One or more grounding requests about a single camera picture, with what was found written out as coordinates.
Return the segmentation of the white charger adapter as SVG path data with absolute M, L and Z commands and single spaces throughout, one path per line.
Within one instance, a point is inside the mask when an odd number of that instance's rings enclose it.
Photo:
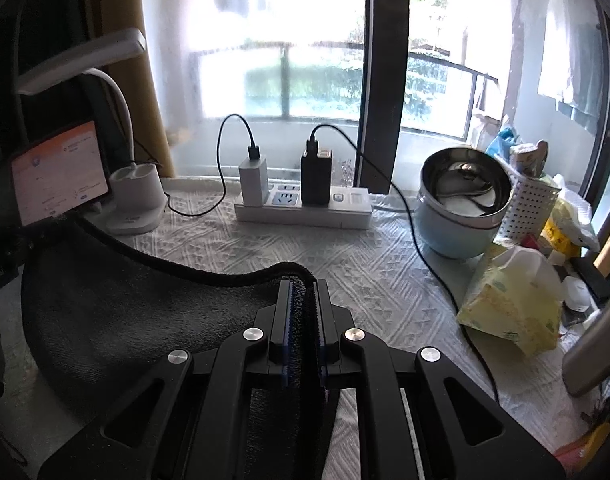
M 250 145 L 247 158 L 239 164 L 243 204 L 261 207 L 269 195 L 267 161 L 257 145 Z

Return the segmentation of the white power strip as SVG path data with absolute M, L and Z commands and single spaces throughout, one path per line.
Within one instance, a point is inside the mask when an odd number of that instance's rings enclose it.
M 366 188 L 332 186 L 326 206 L 302 203 L 298 184 L 270 184 L 262 206 L 247 206 L 240 194 L 234 200 L 236 220 L 284 226 L 318 226 L 319 228 L 367 230 L 370 228 L 372 205 Z

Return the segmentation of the light blue steel bowl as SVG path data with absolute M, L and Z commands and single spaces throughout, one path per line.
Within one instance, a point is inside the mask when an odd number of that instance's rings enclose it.
M 477 257 L 496 237 L 512 191 L 497 159 L 474 148 L 445 148 L 421 168 L 414 228 L 439 255 Z

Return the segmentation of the yellow tissue pack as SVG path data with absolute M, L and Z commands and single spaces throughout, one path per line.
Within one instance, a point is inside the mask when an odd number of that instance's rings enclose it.
M 535 249 L 491 244 L 459 308 L 459 324 L 513 342 L 526 356 L 558 345 L 562 283 Z

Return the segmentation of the white desk lamp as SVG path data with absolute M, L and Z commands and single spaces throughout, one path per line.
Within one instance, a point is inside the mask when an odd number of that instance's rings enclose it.
M 122 89 L 102 70 L 105 65 L 135 58 L 145 51 L 146 41 L 142 32 L 133 27 L 125 28 L 69 48 L 18 76 L 15 83 L 15 93 L 19 96 L 36 96 L 74 77 L 91 76 L 104 81 L 114 92 L 119 110 L 126 120 L 126 146 L 117 155 L 104 160 L 107 150 L 101 148 L 100 128 L 96 126 L 96 138 L 108 185 L 107 194 L 96 200 L 104 197 L 111 199 L 104 229 L 114 235 L 153 231 L 162 220 L 167 202 L 156 166 L 152 162 L 138 162 L 134 154 L 134 126 Z

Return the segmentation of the white textured tablecloth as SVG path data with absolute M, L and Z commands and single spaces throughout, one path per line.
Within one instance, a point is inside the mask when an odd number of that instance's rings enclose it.
M 216 194 L 212 181 L 179 179 L 167 184 L 174 206 L 192 212 Z M 491 392 L 462 339 L 446 292 L 416 254 L 403 214 L 375 211 L 367 231 L 270 226 L 237 222 L 231 201 L 201 219 L 166 212 L 153 233 L 120 241 L 158 258 L 218 273 L 252 272 L 279 261 L 299 263 L 327 280 L 331 299 L 352 310 L 367 330 L 405 350 L 434 344 Z M 422 250 L 460 301 L 475 260 L 446 260 Z M 18 272 L 20 276 L 0 289 L 0 342 L 6 359 L 0 430 L 28 458 L 25 470 L 35 479 L 42 462 L 79 429 L 81 420 L 54 396 L 30 356 L 20 319 L 22 267 Z M 556 349 L 530 358 L 509 341 L 470 334 L 495 377 L 502 407 L 549 451 L 587 431 L 582 414 L 589 415 L 596 406 L 597 390 L 574 399 L 561 377 L 564 352 L 576 341 L 576 333 L 566 333 Z M 355 395 L 343 393 L 324 478 L 359 478 L 349 469 L 358 467 L 357 430 Z

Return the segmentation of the yellow snack packet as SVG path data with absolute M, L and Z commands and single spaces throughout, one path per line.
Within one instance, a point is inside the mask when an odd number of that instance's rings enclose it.
M 572 240 L 558 228 L 552 218 L 549 218 L 544 224 L 541 235 L 553 249 L 563 254 L 567 259 L 579 257 L 582 253 L 582 248 L 575 245 Z

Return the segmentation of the tablet with lit screen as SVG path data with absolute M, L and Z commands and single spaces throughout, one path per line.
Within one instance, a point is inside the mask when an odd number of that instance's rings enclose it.
M 32 226 L 108 192 L 93 122 L 44 141 L 11 162 L 20 223 Z

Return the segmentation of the black charger adapter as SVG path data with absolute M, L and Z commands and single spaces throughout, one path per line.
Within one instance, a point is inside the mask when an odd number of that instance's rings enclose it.
M 316 139 L 309 139 L 300 159 L 300 190 L 305 206 L 328 206 L 331 193 L 333 155 L 319 148 Z

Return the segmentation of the dark window frame post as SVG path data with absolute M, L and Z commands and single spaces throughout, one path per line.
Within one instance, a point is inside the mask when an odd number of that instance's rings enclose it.
M 354 183 L 386 194 L 396 160 L 406 88 L 410 0 L 366 0 L 363 81 Z

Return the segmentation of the purple and grey towel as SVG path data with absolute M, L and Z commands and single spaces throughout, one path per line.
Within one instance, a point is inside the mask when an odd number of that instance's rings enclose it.
M 175 349 L 212 350 L 250 327 L 293 284 L 286 387 L 252 402 L 248 478 L 317 479 L 331 419 L 320 382 L 314 276 L 294 262 L 218 274 L 157 258 L 84 220 L 46 226 L 22 277 L 24 335 L 41 374 L 71 408 L 116 400 Z

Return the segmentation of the white perforated basket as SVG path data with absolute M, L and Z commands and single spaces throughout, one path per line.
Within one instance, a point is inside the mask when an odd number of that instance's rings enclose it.
M 560 189 L 549 179 L 525 177 L 511 166 L 506 166 L 512 183 L 512 195 L 503 217 L 498 237 L 518 244 L 527 235 L 540 237 Z

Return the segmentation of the yellow curtain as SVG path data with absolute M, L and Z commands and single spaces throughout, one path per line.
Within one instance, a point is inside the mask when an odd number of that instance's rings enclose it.
M 104 32 L 134 27 L 145 35 L 142 0 L 100 0 Z M 146 53 L 110 67 L 110 75 L 126 96 L 134 138 L 160 163 L 163 177 L 175 175 L 165 128 L 157 104 L 150 60 Z

